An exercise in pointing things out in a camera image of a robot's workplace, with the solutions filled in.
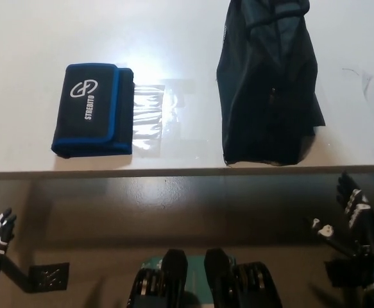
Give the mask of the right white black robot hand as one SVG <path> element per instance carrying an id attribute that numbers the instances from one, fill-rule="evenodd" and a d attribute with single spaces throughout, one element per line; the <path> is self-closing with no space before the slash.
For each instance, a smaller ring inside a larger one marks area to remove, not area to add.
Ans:
<path id="1" fill-rule="evenodd" d="M 365 246 L 373 244 L 373 211 L 366 195 L 348 173 L 341 174 L 336 189 L 336 200 L 346 218 L 352 241 L 343 241 L 332 225 L 323 223 L 319 218 L 309 220 L 310 230 L 336 251 L 356 258 L 363 253 Z"/>

